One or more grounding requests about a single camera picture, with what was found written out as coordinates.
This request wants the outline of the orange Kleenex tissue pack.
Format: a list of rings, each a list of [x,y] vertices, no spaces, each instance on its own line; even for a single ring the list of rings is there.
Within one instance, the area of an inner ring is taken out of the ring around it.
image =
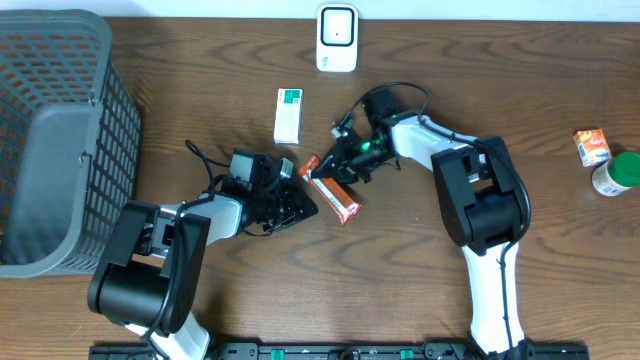
[[[577,131],[573,139],[584,167],[596,166],[611,158],[611,151],[601,128]]]

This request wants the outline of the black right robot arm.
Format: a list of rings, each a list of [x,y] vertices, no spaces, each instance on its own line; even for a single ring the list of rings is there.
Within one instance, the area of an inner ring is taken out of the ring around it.
[[[499,136],[478,139],[448,130],[424,108],[406,110],[384,84],[363,94],[372,134],[363,139],[346,113],[314,179],[368,182],[389,160],[411,159],[432,172],[446,232],[461,248],[472,297],[471,342],[484,359],[523,359],[526,338],[517,310],[516,259],[532,210],[527,189]]]

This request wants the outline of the orange snack packet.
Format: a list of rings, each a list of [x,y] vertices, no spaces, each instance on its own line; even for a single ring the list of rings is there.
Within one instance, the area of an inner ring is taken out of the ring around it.
[[[361,210],[362,205],[354,201],[333,178],[314,178],[311,173],[320,165],[320,158],[313,154],[298,170],[302,179],[316,189],[332,207],[345,226]]]

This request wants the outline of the white Panadol medicine box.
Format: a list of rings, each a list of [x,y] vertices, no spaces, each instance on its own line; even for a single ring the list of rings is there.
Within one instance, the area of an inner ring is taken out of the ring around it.
[[[303,90],[279,88],[274,119],[276,144],[298,144],[302,118]]]

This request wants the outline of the green lid jar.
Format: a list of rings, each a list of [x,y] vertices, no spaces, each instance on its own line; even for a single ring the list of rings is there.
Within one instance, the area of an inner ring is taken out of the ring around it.
[[[623,152],[593,172],[592,185],[601,195],[615,197],[639,186],[639,171],[639,155]]]

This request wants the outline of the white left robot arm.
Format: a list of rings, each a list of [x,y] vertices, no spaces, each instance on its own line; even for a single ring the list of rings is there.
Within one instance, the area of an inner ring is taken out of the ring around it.
[[[203,359],[211,336],[193,301],[207,246],[248,234],[269,237],[317,214],[294,164],[236,150],[228,171],[206,170],[208,187],[175,205],[129,201],[88,289],[88,307],[138,335],[157,359]]]

